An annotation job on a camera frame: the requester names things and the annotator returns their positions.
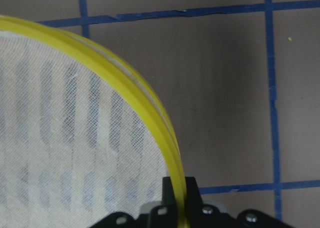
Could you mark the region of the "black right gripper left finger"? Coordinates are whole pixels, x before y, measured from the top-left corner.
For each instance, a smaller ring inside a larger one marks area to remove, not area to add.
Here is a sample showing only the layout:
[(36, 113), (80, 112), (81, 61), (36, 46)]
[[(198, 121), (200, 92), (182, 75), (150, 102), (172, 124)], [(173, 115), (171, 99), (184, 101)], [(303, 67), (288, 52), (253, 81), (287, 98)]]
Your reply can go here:
[(148, 228), (177, 228), (178, 210), (171, 178), (162, 178), (162, 195), (160, 204), (155, 205), (149, 212)]

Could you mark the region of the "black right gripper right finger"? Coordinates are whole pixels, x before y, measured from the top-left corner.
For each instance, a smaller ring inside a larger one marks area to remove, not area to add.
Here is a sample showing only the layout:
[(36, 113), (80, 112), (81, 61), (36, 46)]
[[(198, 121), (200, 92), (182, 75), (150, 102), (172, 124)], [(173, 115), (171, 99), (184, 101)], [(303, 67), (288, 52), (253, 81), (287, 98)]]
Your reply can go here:
[(191, 176), (185, 177), (186, 202), (185, 211), (191, 228), (206, 228), (206, 210), (201, 198), (196, 179)]

